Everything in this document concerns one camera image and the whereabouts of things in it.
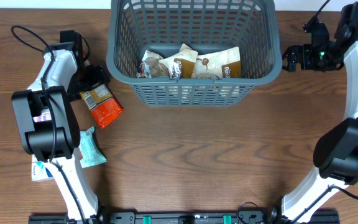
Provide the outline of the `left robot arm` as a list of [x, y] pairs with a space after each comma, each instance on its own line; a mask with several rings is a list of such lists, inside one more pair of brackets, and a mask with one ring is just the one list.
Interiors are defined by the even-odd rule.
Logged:
[[29, 223], [111, 221], [81, 167], [80, 129], [68, 94], [87, 58], [84, 42], [78, 32], [62, 31], [59, 43], [41, 51], [44, 64], [35, 81], [11, 97], [22, 147], [50, 171], [67, 206], [65, 215], [35, 214]]

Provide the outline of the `Kleenex tissue multipack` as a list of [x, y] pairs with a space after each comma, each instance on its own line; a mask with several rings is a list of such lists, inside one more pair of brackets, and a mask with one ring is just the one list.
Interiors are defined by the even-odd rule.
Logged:
[[[35, 123], [42, 121], [50, 121], [51, 115], [48, 111], [44, 111], [40, 116], [33, 117]], [[43, 182], [53, 180], [53, 175], [45, 167], [42, 161], [38, 161], [35, 155], [32, 156], [31, 179], [33, 182]]]

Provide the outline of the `teal snack pack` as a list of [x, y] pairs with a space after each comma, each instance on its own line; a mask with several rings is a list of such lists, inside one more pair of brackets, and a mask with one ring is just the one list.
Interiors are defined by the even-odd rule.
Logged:
[[96, 143], [94, 126], [85, 131], [80, 131], [79, 150], [81, 152], [80, 164], [82, 168], [98, 166], [107, 162], [106, 156]]

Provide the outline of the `beige Pantree snack pouch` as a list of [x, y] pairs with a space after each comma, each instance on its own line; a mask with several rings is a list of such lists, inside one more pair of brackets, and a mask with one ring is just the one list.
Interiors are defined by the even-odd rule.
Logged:
[[186, 44], [182, 44], [179, 53], [159, 62], [168, 69], [171, 79], [191, 78], [198, 52]]

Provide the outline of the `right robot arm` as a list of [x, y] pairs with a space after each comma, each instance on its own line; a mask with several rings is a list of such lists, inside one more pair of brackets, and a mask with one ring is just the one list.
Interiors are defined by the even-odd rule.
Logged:
[[335, 213], [324, 212], [321, 206], [358, 183], [358, 2], [343, 7], [334, 35], [317, 17], [303, 30], [311, 43], [287, 48], [282, 55], [287, 61], [283, 69], [328, 72], [345, 68], [346, 109], [343, 120], [318, 140], [313, 168], [282, 197], [272, 210], [270, 223], [334, 223]]

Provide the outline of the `orange biscuit roll package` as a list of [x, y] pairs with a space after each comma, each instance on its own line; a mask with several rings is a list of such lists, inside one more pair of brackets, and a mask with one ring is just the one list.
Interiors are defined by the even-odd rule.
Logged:
[[107, 127], [123, 112], [122, 106], [105, 84], [89, 91], [82, 91], [80, 96], [101, 129]]

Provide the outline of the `beige cookie snack pouch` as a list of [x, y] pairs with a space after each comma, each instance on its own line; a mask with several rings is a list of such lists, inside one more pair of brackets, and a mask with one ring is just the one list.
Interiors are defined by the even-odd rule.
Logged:
[[169, 77], [168, 68], [160, 63], [163, 60], [159, 54], [145, 51], [142, 61], [139, 65], [138, 72], [136, 73], [137, 78], [163, 78]]

